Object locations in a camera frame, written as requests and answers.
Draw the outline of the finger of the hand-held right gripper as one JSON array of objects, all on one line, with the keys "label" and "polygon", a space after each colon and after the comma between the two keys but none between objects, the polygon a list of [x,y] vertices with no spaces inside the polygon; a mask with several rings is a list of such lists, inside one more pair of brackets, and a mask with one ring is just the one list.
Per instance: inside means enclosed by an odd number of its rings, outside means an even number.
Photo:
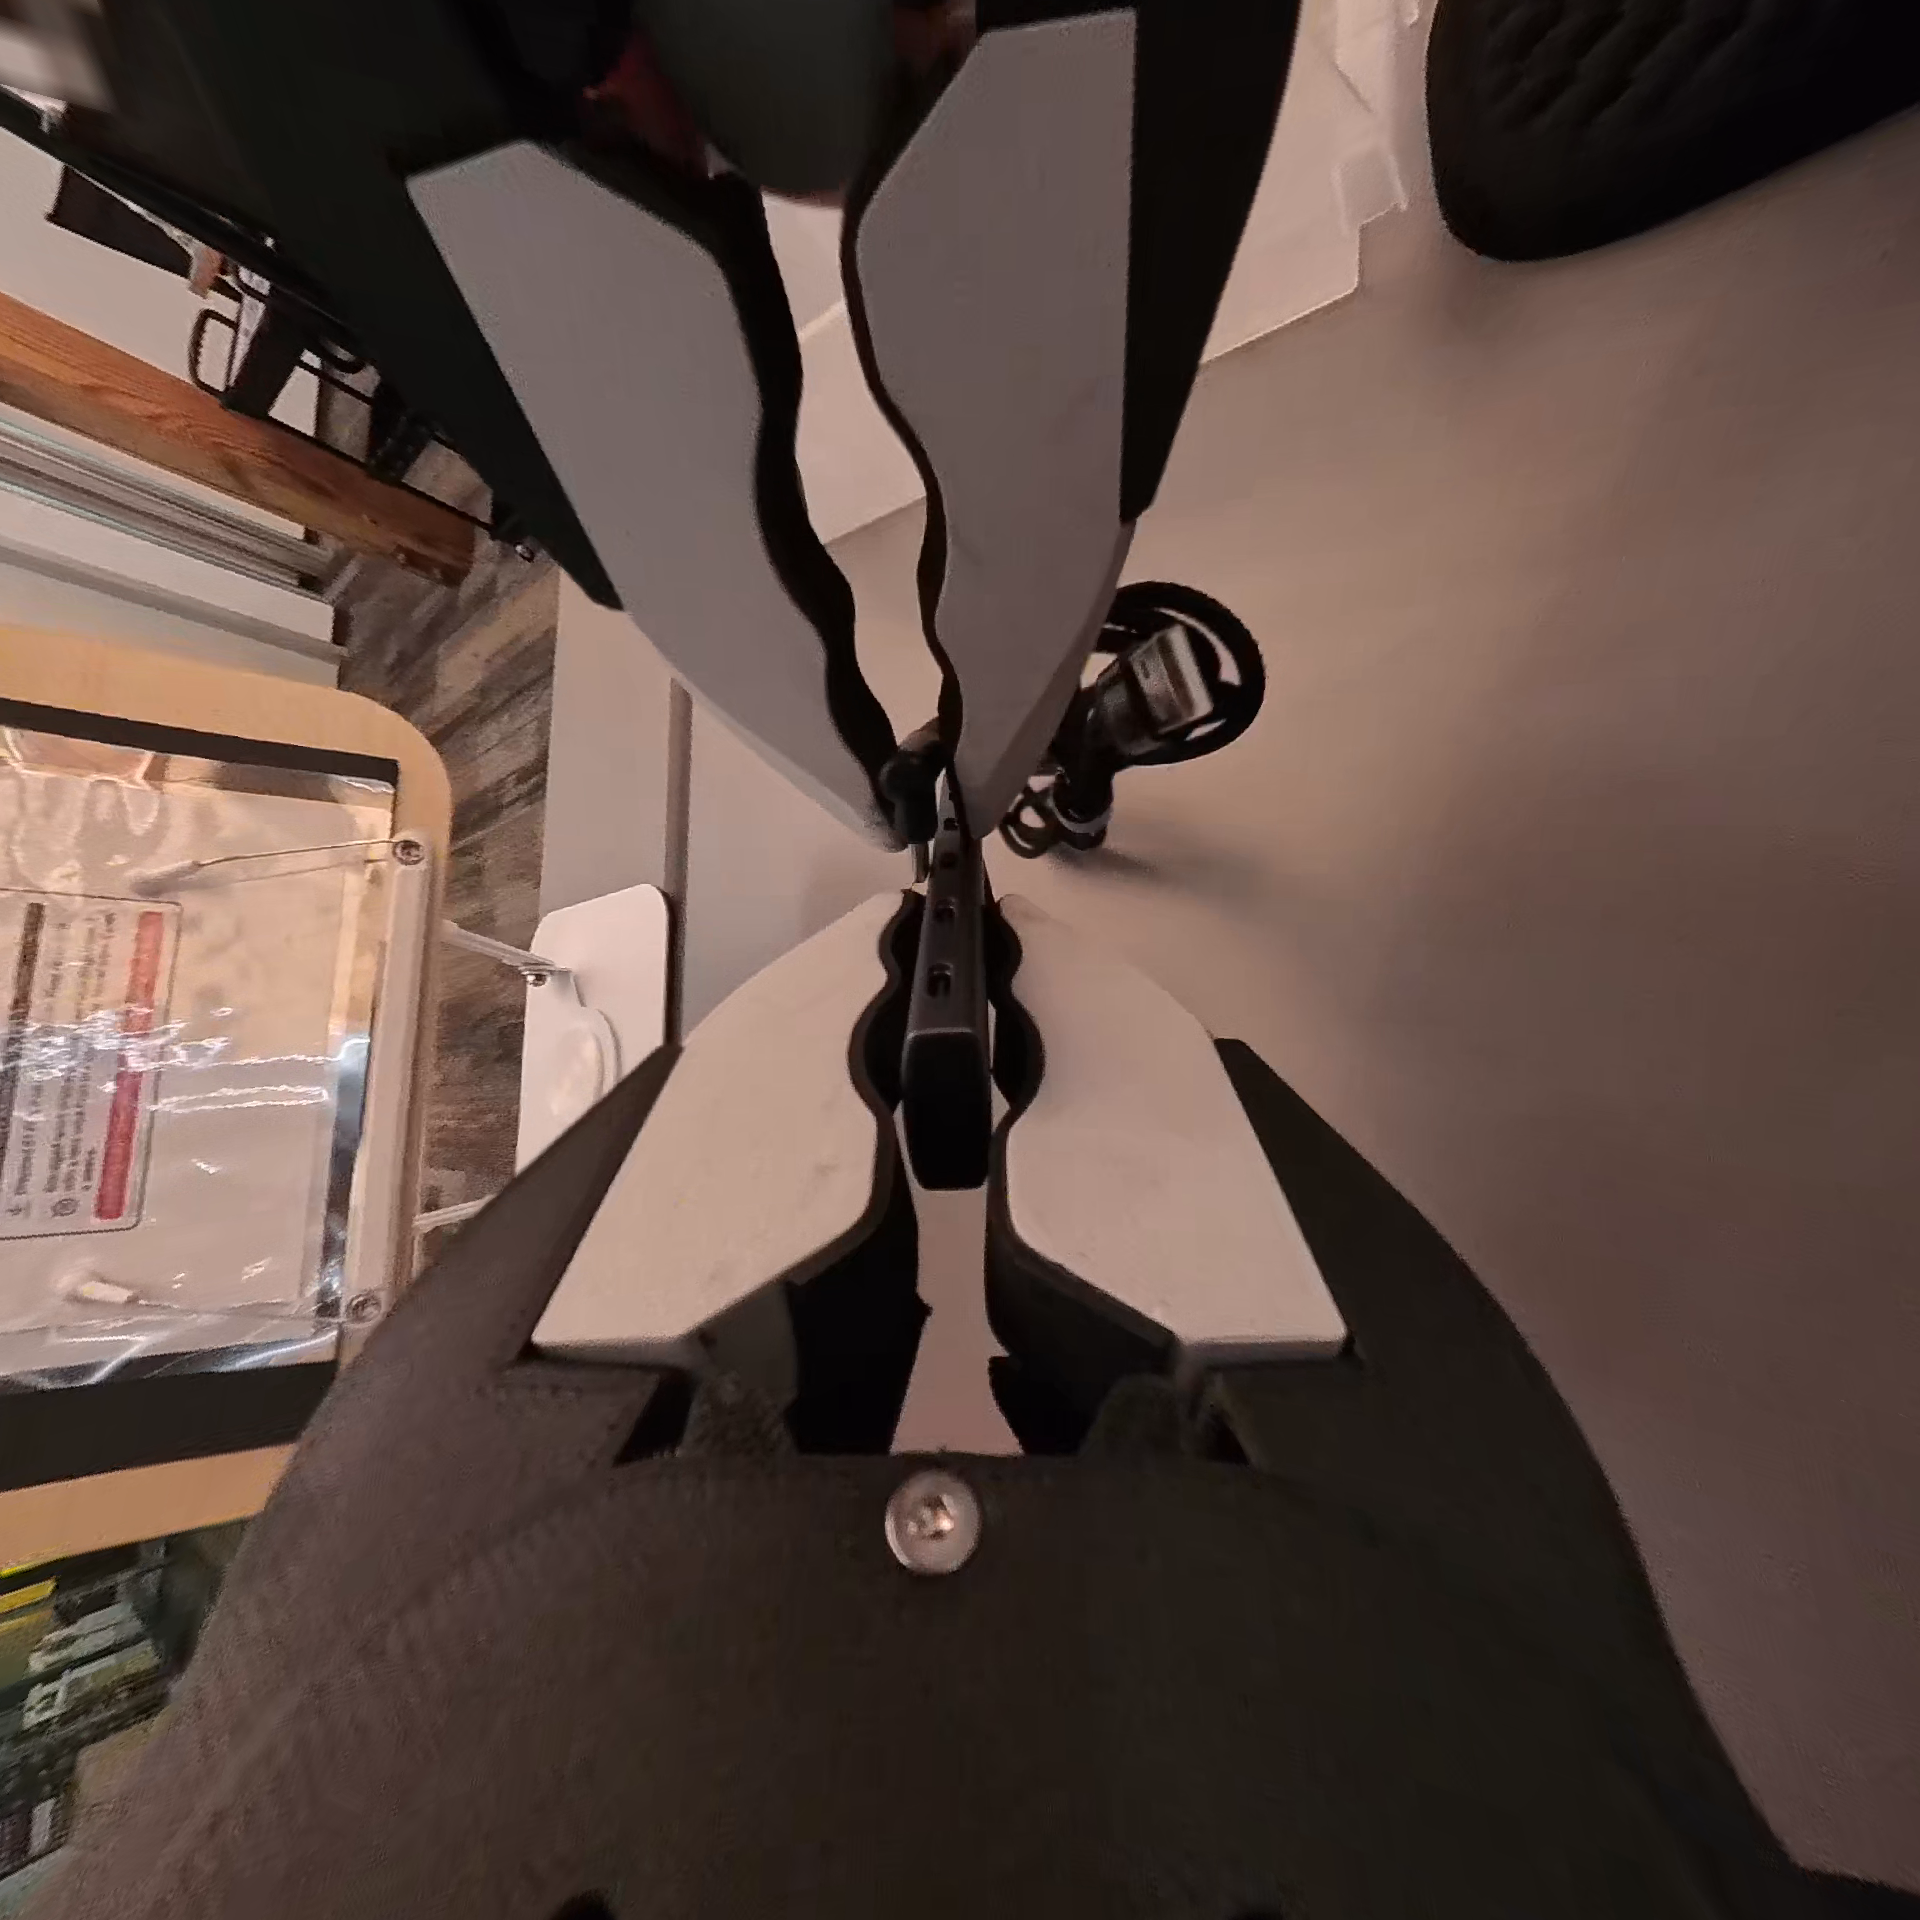
[{"label": "finger of the hand-held right gripper", "polygon": [[957,803],[1041,769],[1117,586],[1136,12],[1000,24],[850,207],[868,384],[928,500],[923,634]]},{"label": "finger of the hand-held right gripper", "polygon": [[406,185],[633,627],[785,779],[901,849],[896,734],[800,480],[800,342],[760,194],[536,142]]}]

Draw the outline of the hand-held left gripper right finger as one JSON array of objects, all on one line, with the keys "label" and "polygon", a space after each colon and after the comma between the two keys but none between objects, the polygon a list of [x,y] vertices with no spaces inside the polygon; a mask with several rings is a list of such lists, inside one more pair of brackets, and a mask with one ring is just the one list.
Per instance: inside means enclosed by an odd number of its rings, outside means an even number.
[{"label": "hand-held left gripper right finger", "polygon": [[1203,1022],[1034,903],[1000,912],[1025,1046],[989,1186],[1003,1351],[1041,1374],[1337,1356],[1347,1321]]}]

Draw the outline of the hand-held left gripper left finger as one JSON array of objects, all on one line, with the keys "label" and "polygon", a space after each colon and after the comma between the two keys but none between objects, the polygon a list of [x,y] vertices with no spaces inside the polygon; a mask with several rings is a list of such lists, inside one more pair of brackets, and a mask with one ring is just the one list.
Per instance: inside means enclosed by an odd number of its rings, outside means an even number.
[{"label": "hand-held left gripper left finger", "polygon": [[748,979],[662,1081],[537,1327],[564,1360],[797,1360],[789,1288],[881,1220],[859,1020],[918,894],[882,894]]}]

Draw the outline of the grey usb hub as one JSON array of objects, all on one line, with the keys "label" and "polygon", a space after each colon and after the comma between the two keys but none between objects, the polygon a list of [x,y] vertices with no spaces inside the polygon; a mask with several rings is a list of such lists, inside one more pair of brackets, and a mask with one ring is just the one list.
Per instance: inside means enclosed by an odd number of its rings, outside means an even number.
[{"label": "grey usb hub", "polygon": [[992,1155],[987,874],[953,772],[932,786],[922,923],[901,1049],[901,1126],[914,1180],[974,1192]]}]

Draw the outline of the clear plastic bin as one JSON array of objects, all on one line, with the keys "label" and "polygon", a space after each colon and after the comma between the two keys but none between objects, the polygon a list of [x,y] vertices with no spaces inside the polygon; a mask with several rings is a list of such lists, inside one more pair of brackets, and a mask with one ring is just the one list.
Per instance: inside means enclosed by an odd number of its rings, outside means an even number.
[{"label": "clear plastic bin", "polygon": [[[1204,362],[1354,295],[1363,230],[1408,204],[1419,155],[1424,2],[1308,2],[1262,184]],[[835,542],[923,496],[857,367],[837,209],[766,199],[803,358],[800,480]]]}]

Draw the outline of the wood-backed screen white stand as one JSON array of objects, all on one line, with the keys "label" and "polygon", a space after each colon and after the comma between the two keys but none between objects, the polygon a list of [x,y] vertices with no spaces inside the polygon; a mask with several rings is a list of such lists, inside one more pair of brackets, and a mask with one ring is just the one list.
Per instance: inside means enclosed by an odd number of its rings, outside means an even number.
[{"label": "wood-backed screen white stand", "polygon": [[352,1166],[339,1343],[326,1360],[113,1377],[4,1392],[4,1570],[131,1545],[264,1504],[333,1374],[417,1274],[426,1106],[443,961],[483,954],[537,982],[536,958],[445,918],[451,788],[441,755],[396,712],[315,681],[60,632],[4,627],[4,726],[165,746],[240,744],[398,766],[388,936],[376,985],[365,1110]]}]

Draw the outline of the instruction sheet in sleeve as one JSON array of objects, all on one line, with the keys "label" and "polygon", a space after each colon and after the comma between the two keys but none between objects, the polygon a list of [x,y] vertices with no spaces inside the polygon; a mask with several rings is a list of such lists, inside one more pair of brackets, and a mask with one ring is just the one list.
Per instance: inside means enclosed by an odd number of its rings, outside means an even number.
[{"label": "instruction sheet in sleeve", "polygon": [[333,1354],[398,779],[4,726],[4,1392]]}]

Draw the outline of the black foam pad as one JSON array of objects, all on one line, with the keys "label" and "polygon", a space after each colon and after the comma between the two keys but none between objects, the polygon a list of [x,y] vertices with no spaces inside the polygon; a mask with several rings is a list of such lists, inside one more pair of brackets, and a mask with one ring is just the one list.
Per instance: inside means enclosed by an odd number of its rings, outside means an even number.
[{"label": "black foam pad", "polygon": [[1646,236],[1915,108],[1915,2],[1437,2],[1432,184],[1477,256]]}]

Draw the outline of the wooden post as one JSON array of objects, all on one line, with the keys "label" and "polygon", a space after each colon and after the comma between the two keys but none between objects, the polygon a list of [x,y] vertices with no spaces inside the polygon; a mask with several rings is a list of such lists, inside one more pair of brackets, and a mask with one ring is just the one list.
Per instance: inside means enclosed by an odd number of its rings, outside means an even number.
[{"label": "wooden post", "polygon": [[85,441],[274,513],[352,553],[460,586],[475,524],[276,422],[224,409],[193,382],[3,298],[3,400]]}]

